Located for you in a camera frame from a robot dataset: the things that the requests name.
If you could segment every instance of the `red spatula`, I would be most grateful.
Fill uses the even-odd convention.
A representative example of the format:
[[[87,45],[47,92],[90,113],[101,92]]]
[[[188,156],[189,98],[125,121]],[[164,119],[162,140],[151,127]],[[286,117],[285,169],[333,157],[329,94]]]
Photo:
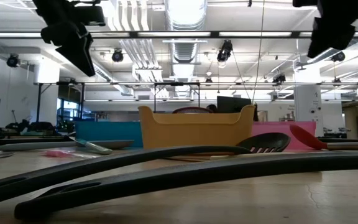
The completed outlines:
[[[328,149],[328,150],[358,150],[358,142],[331,142],[325,143],[314,137],[305,129],[298,125],[290,125],[291,133],[297,140],[303,144],[312,147],[313,149]]]

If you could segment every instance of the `plastic basket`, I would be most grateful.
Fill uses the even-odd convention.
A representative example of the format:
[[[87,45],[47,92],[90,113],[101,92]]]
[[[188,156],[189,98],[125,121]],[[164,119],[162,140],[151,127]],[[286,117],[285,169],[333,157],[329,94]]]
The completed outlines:
[[[254,106],[233,114],[153,114],[139,107],[143,147],[235,146],[251,137]]]

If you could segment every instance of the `pink bin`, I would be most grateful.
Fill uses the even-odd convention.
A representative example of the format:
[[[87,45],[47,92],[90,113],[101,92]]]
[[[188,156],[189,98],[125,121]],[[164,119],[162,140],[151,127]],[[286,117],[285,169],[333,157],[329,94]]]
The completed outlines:
[[[310,147],[299,142],[290,131],[290,125],[296,124],[314,135],[316,123],[314,121],[283,121],[283,122],[254,122],[252,127],[252,136],[264,133],[284,133],[291,137],[291,143],[287,147],[289,150],[311,149]]]

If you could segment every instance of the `teal bin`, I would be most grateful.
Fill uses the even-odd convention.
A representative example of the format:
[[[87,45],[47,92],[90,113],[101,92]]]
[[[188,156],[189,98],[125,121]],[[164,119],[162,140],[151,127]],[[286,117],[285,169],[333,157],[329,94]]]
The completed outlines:
[[[77,121],[76,138],[87,141],[134,140],[131,147],[143,147],[140,122]]]

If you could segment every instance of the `desk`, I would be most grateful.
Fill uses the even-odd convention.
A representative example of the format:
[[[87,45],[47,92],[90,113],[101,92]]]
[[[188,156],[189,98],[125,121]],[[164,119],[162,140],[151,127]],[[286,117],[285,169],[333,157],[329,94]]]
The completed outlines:
[[[48,158],[35,151],[19,152],[0,159],[0,178],[75,160]],[[71,183],[184,163],[150,161]],[[50,188],[1,202],[0,223],[21,223],[13,217],[14,206]],[[42,223],[358,224],[358,170],[258,177],[164,190],[64,210]]]

